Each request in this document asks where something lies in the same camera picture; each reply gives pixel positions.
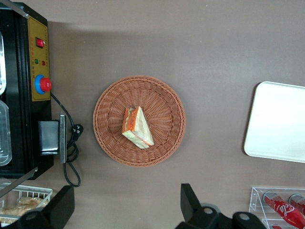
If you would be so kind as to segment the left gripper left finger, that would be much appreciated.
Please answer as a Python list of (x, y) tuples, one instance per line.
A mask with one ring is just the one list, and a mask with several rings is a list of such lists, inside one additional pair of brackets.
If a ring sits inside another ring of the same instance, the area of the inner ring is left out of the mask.
[(74, 187), (64, 186), (41, 210), (25, 213), (13, 223), (14, 229), (62, 229), (75, 210)]

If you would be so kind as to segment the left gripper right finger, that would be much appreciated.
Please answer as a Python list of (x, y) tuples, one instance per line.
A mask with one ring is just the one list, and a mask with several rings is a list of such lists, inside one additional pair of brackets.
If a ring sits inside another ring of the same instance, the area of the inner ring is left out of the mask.
[(249, 212), (236, 212), (231, 218), (213, 205), (201, 205), (190, 184), (181, 184), (180, 207), (184, 221), (178, 229), (264, 229), (260, 219)]

